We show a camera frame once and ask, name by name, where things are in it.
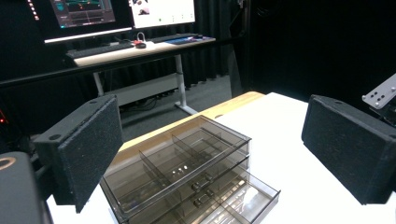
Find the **white screen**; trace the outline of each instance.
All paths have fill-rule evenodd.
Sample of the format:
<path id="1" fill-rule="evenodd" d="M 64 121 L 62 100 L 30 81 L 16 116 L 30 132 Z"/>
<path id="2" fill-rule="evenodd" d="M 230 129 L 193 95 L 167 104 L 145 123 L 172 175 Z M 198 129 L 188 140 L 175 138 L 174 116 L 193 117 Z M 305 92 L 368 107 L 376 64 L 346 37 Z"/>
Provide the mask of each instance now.
<path id="1" fill-rule="evenodd" d="M 193 0 L 131 0 L 134 28 L 195 22 Z"/>

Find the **table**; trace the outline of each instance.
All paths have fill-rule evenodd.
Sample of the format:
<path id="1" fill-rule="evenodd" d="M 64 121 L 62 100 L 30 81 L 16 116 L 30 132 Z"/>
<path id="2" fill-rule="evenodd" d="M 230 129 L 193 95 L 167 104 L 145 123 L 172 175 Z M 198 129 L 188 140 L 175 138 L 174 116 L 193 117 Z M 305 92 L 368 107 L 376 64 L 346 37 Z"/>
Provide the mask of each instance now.
<path id="1" fill-rule="evenodd" d="M 191 42 L 183 45 L 175 45 L 169 43 L 157 43 L 146 42 L 147 47 L 145 49 L 129 48 L 121 49 L 117 51 L 112 51 L 103 54 L 92 55 L 89 57 L 75 59 L 74 62 L 76 66 L 90 66 L 100 63 L 108 63 L 116 60 L 121 60 L 123 58 L 135 58 L 145 55 L 155 55 L 161 52 L 166 52 L 174 49 L 185 49 L 191 46 L 201 45 L 207 42 L 215 41 L 215 38 L 204 37 L 197 40 L 196 42 Z M 95 80 L 96 88 L 98 90 L 98 95 L 102 96 L 104 94 L 116 94 L 119 105 L 126 105 L 131 102 L 135 102 L 147 97 L 150 97 L 161 92 L 170 91 L 178 88 L 179 101 L 175 103 L 177 107 L 184 110 L 189 114 L 195 114 L 197 111 L 193 110 L 187 106 L 186 92 L 183 77 L 183 68 L 181 62 L 180 54 L 175 56 L 176 62 L 176 72 L 164 77 L 158 77 L 146 82 L 138 83 L 132 86 L 124 87 L 114 91 L 104 92 L 101 80 L 99 78 L 99 72 L 93 72 L 93 78 Z"/>
<path id="2" fill-rule="evenodd" d="M 395 223 L 395 193 L 387 204 L 360 205 L 303 145 L 306 109 L 307 103 L 276 93 L 248 92 L 201 114 L 252 138 L 250 172 L 281 190 L 278 204 L 262 223 Z M 131 140 L 121 150 L 186 119 Z M 115 220 L 99 188 L 79 215 L 73 206 L 56 206 L 51 198 L 48 203 L 56 224 Z"/>

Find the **white table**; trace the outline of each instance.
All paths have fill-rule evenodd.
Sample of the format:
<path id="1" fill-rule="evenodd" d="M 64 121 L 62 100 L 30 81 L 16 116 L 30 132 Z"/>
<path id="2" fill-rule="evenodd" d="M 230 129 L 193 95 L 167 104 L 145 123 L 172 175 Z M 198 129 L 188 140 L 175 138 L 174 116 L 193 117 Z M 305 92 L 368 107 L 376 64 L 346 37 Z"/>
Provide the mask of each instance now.
<path id="1" fill-rule="evenodd" d="M 278 204 L 262 223 L 395 223 L 396 194 L 387 204 L 360 205 L 304 146 L 301 132 L 307 103 L 270 93 L 217 119 L 252 138 L 250 172 L 281 190 Z M 55 224 L 113 223 L 98 188 L 81 214 L 48 200 Z"/>

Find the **computer monitor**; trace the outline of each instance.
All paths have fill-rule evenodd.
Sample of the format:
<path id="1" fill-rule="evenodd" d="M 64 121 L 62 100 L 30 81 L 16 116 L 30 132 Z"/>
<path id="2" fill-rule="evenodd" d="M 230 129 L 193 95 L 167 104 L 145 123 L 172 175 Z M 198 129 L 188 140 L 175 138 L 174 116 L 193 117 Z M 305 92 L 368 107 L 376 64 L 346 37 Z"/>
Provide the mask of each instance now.
<path id="1" fill-rule="evenodd" d="M 132 29 L 128 0 L 25 1 L 46 44 Z"/>
<path id="2" fill-rule="evenodd" d="M 134 29 L 195 22 L 194 0 L 130 0 Z"/>

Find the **keyboard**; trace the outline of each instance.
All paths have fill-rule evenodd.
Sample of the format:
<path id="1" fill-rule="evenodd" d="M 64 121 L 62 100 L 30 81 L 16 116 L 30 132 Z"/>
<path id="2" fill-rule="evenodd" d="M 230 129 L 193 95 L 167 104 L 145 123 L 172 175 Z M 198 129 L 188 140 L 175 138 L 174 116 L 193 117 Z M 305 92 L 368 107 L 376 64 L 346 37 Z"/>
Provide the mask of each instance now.
<path id="1" fill-rule="evenodd" d="M 71 59 L 78 59 L 78 58 L 84 58 L 84 57 L 88 57 L 88 56 L 92 56 L 92 55 L 108 53 L 108 52 L 121 50 L 121 49 L 130 49 L 133 47 L 134 47 L 134 45 L 131 45 L 131 44 L 118 44 L 118 45 L 111 45 L 111 46 L 103 46 L 103 47 L 99 47 L 99 48 L 83 49 L 83 50 L 68 52 L 68 53 L 66 53 L 66 56 L 68 56 Z"/>
<path id="2" fill-rule="evenodd" d="M 165 42 L 168 40 L 174 40 L 174 39 L 179 39 L 179 38 L 185 38 L 185 37 L 190 37 L 190 36 L 196 36 L 198 34 L 176 34 L 176 35 L 166 35 L 166 36 L 160 36 L 156 38 L 152 38 L 149 41 L 153 42 L 154 44 Z"/>

